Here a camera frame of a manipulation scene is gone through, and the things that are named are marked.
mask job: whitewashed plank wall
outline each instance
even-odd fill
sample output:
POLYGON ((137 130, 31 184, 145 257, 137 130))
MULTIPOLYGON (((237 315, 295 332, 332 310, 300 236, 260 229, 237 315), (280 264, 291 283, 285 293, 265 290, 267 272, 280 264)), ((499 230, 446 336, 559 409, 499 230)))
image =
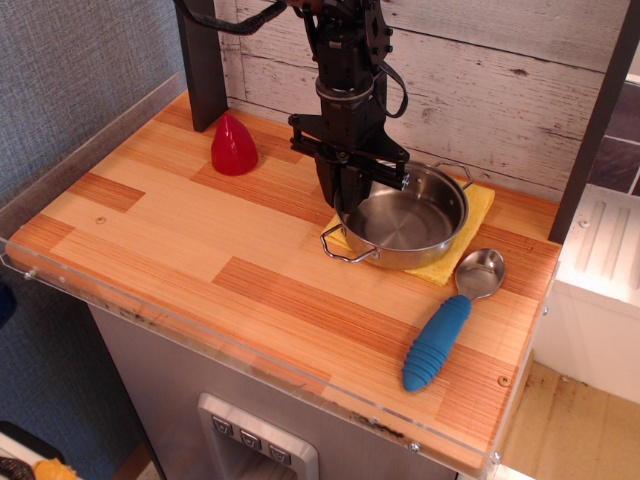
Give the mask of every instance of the whitewashed plank wall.
MULTIPOLYGON (((263 0, 215 0, 242 20, 263 0)), ((558 201, 582 142, 629 0, 383 0, 387 56, 410 102, 389 135, 414 160, 558 201)), ((229 105, 286 122, 319 113, 316 65, 293 11, 248 37, 220 35, 229 105)), ((400 101, 390 81, 389 109, 400 101)))

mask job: red cone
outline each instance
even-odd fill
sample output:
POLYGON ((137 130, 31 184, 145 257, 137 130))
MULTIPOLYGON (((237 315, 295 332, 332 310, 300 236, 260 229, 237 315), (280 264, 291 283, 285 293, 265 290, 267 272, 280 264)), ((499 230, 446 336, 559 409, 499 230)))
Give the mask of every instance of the red cone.
POLYGON ((211 163, 223 175, 242 175, 258 164, 258 151, 249 130, 228 113, 220 118, 211 144, 211 163))

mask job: measuring spoon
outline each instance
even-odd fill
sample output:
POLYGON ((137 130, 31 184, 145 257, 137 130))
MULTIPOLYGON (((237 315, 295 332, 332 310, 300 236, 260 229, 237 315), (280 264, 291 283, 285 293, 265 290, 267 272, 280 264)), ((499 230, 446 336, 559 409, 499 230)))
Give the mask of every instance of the measuring spoon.
POLYGON ((415 392, 431 382, 471 314, 471 301, 493 294, 503 278, 504 260, 496 250, 477 250, 460 263, 456 272, 458 295, 440 306, 407 354, 402 368, 405 390, 415 392))

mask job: black cord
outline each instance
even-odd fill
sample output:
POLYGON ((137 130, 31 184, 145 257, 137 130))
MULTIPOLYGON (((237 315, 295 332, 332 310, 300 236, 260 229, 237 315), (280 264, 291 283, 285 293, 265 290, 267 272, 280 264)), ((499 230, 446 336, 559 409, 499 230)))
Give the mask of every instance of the black cord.
POLYGON ((231 33, 233 35, 252 35, 256 33, 262 25, 276 18, 287 8, 287 4, 285 2, 277 1, 253 17, 249 17, 240 23, 231 23, 208 15, 194 13, 189 10, 187 5, 184 3, 184 0, 173 1, 178 10, 180 10, 180 13, 192 22, 224 33, 231 33))
POLYGON ((384 110, 384 113, 385 115, 387 115, 387 117, 400 118, 402 115, 404 115, 404 112, 407 110, 407 106, 409 105, 409 93, 407 92, 407 87, 405 86, 404 81, 402 80, 402 77, 398 74, 398 72, 396 72, 393 68, 391 68, 391 66, 388 63, 382 62, 380 64, 380 70, 382 70, 389 77, 395 80, 396 83, 398 83, 398 85, 400 85, 400 87, 402 88, 402 94, 403 94, 402 103, 400 104, 400 108, 396 113, 389 113, 389 110, 387 110, 387 107, 384 105, 380 97, 376 95, 375 98, 378 101, 380 108, 384 110))

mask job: wooden countertop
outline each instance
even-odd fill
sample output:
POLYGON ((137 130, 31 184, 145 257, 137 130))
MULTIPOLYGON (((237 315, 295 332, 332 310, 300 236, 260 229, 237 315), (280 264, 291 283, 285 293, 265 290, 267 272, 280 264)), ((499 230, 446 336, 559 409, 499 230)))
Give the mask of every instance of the wooden countertop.
POLYGON ((290 127, 234 112, 258 167, 210 163, 187 94, 23 226, 7 245, 36 276, 472 475, 482 471, 528 353, 560 246, 557 205, 495 188, 469 251, 496 248, 507 276, 474 302, 437 378, 409 394, 406 352, 455 293, 402 272, 328 258, 333 216, 290 127), (506 377, 509 385, 499 384, 506 377))

